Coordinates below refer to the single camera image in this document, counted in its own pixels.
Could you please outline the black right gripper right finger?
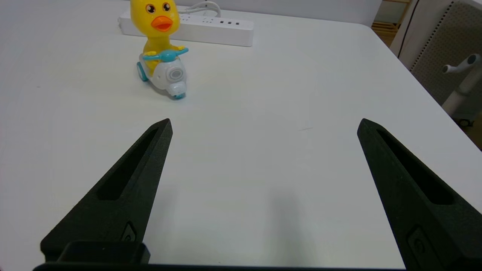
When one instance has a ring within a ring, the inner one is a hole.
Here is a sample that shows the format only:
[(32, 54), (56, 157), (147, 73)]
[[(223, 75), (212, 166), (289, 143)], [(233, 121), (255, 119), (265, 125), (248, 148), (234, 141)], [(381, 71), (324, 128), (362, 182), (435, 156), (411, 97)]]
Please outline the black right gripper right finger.
[(357, 136), (405, 268), (480, 271), (481, 213), (378, 123)]

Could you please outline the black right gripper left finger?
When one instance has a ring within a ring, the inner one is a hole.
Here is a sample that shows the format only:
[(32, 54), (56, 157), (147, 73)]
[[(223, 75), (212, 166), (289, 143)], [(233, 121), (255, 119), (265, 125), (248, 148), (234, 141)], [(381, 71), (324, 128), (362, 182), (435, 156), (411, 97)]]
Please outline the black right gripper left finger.
[(172, 138), (151, 125), (41, 241), (46, 262), (142, 263), (152, 206)]

